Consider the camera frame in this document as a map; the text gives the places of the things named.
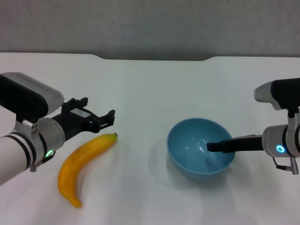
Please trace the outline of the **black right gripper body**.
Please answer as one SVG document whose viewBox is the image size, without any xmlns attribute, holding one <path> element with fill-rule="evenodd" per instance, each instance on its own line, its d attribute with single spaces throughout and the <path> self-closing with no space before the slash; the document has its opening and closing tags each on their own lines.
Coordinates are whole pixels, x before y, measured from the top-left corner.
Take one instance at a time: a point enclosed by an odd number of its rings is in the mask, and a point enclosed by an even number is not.
<svg viewBox="0 0 300 225">
<path fill-rule="evenodd" d="M 246 135 L 232 139 L 232 152 L 238 151 L 264 151 L 262 135 Z"/>
</svg>

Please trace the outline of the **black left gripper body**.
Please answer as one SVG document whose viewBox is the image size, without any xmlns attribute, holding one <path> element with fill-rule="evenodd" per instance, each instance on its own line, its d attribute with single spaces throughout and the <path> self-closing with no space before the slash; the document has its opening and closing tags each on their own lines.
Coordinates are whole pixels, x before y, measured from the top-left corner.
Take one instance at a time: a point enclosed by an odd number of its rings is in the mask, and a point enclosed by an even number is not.
<svg viewBox="0 0 300 225">
<path fill-rule="evenodd" d="M 87 103 L 63 103 L 61 113 L 52 117 L 61 126 L 65 141 L 81 132 L 99 132 L 98 117 L 86 106 Z"/>
</svg>

